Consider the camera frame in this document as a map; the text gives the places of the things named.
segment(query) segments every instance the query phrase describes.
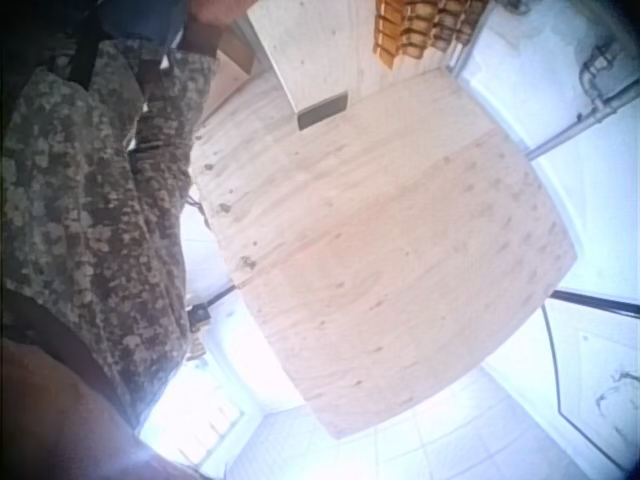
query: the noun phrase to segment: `wooden block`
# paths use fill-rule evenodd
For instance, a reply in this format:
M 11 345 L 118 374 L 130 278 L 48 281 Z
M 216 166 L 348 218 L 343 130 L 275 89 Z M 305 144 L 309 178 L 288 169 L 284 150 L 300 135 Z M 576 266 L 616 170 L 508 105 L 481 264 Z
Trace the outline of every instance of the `wooden block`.
M 393 62 L 396 58 L 395 53 L 391 53 L 389 50 L 385 50 L 380 45 L 373 46 L 373 53 L 380 59 L 382 64 L 389 70 L 393 68 Z
M 382 32 L 376 32 L 374 44 L 386 50 L 395 56 L 398 51 L 398 39 L 385 35 Z
M 405 44 L 400 47 L 400 52 L 407 57 L 420 60 L 424 55 L 424 47 L 420 45 Z
M 442 10 L 459 15 L 464 11 L 466 7 L 467 1 L 446 0 L 442 5 Z
M 428 33 L 431 31 L 433 23 L 420 17 L 407 17 L 402 27 L 407 30 Z
M 440 15 L 438 15 L 436 20 L 436 25 L 442 25 L 447 28 L 456 28 L 459 20 L 459 15 L 455 15 L 450 12 L 440 12 Z
M 251 76 L 253 52 L 231 30 L 228 30 L 218 46 L 218 67 L 211 82 L 201 122 L 237 91 Z
M 375 21 L 375 31 L 379 31 L 384 33 L 385 35 L 389 35 L 393 38 L 398 38 L 400 36 L 401 26 L 397 25 L 388 19 L 381 17 L 380 15 L 376 16 Z
M 275 78 L 249 82 L 192 172 L 250 311 L 343 437 L 475 368 L 575 252 L 530 163 L 445 72 L 304 132 L 292 116 Z
M 427 20 L 433 20 L 438 14 L 438 5 L 431 3 L 410 3 L 404 7 L 404 15 L 406 17 L 421 17 Z
M 391 3 L 382 2 L 378 14 L 396 25 L 402 25 L 402 10 Z
M 405 30 L 400 37 L 401 42 L 404 45 L 416 45 L 424 50 L 429 45 L 429 35 L 422 32 L 413 32 L 411 30 Z

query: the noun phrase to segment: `hand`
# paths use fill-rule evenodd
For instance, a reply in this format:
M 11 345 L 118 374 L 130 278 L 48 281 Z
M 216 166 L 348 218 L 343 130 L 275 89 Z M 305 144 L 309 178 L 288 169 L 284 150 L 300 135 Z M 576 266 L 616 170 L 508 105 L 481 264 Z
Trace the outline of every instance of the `hand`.
M 257 0 L 189 0 L 189 15 L 207 25 L 227 27 Z

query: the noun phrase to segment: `wood grain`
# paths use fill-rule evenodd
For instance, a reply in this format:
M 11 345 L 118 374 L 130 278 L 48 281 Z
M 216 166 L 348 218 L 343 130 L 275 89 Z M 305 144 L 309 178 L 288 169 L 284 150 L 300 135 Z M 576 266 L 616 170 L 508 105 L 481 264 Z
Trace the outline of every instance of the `wood grain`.
M 249 18 L 296 112 L 343 92 L 350 103 L 446 65 L 434 49 L 398 58 L 389 71 L 372 53 L 375 2 L 263 0 Z
M 527 160 L 442 71 L 304 132 L 292 115 L 272 74 L 251 80 L 194 176 L 267 340 L 342 437 L 477 366 L 575 253 Z

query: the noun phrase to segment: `white wall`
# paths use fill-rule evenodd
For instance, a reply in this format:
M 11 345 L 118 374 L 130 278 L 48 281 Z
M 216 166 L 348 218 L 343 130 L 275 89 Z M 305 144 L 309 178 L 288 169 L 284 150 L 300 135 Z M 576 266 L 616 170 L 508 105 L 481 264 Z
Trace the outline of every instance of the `white wall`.
M 551 346 L 540 310 L 485 360 L 484 367 L 590 478 L 623 478 L 616 467 L 558 414 Z
M 223 478 L 226 470 L 231 466 L 233 460 L 240 454 L 260 425 L 264 418 L 264 412 L 251 393 L 239 381 L 224 355 L 220 355 L 220 352 L 213 351 L 208 347 L 207 349 L 215 360 L 213 364 L 214 375 L 222 384 L 230 400 L 242 411 L 240 420 L 228 432 L 200 469 L 202 473 L 209 477 Z
M 523 148 L 534 147 L 591 109 L 578 72 L 607 35 L 569 0 L 535 2 L 525 17 L 497 7 L 461 81 Z M 627 55 L 598 83 L 610 95 L 639 71 Z M 564 288 L 640 298 L 639 112 L 635 102 L 536 162 L 578 249 Z
M 265 413 L 304 404 L 240 292 L 235 291 L 216 303 L 210 313 L 213 325 L 202 336 L 204 344 L 209 351 L 225 357 Z

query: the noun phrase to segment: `camouflage uniform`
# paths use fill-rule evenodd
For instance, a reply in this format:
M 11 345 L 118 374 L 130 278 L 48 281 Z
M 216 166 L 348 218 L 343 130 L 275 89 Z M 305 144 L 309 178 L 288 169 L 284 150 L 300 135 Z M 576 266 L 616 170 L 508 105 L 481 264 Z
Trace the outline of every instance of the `camouflage uniform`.
M 64 61 L 37 69 L 2 158 L 3 286 L 82 340 L 134 426 L 189 347 L 179 216 L 214 66 L 171 51 L 143 113 L 135 72 L 160 56 L 138 41 L 102 42 L 87 90 L 65 79 Z

